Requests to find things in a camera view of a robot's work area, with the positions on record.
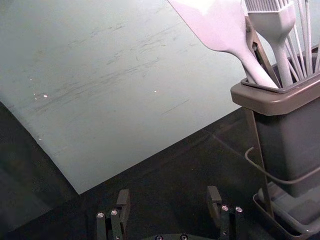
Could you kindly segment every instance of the black table surface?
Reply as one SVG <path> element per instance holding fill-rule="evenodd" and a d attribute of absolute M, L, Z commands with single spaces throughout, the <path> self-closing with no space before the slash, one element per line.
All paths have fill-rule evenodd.
<path fill-rule="evenodd" d="M 272 240 L 252 201 L 261 182 L 244 158 L 250 147 L 252 139 L 240 108 L 5 239 L 93 240 L 96 213 L 113 208 L 121 189 L 130 191 L 129 240 L 175 233 L 216 239 L 219 231 L 206 205 L 207 186 L 216 186 L 224 203 L 243 208 L 250 239 Z"/>

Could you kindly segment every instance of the utensil holder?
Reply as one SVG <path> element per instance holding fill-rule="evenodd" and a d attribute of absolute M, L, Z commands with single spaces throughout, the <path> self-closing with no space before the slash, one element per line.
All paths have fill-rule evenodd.
<path fill-rule="evenodd" d="M 231 96 L 234 103 L 254 112 L 265 169 L 282 180 L 276 184 L 293 197 L 320 185 L 320 171 L 283 184 L 320 167 L 320 73 L 280 89 L 244 79 L 231 88 Z"/>

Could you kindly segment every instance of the brush handle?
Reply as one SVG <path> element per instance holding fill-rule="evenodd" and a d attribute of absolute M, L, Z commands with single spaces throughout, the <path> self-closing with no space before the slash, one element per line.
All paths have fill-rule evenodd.
<path fill-rule="evenodd" d="M 271 44 L 283 87 L 293 84 L 284 44 Z"/>

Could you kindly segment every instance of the dark surface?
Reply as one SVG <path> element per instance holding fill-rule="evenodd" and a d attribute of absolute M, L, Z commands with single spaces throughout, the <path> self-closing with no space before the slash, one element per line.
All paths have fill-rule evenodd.
<path fill-rule="evenodd" d="M 96 213 L 111 209 L 121 189 L 130 190 L 129 240 L 176 233 L 216 238 L 219 231 L 207 208 L 207 186 L 217 186 L 223 203 L 244 209 L 250 239 L 273 239 L 260 227 L 252 201 L 260 183 L 259 173 L 244 158 L 251 146 L 245 114 L 238 109 L 6 239 L 94 239 Z"/>
<path fill-rule="evenodd" d="M 76 196 L 49 156 L 0 103 L 0 236 Z"/>

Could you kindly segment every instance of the silicone spatula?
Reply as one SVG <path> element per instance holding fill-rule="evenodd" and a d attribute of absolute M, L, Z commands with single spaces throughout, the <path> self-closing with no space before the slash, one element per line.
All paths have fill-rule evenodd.
<path fill-rule="evenodd" d="M 246 43 L 246 20 L 236 0 L 168 0 L 209 49 L 236 56 L 258 85 L 278 88 Z"/>

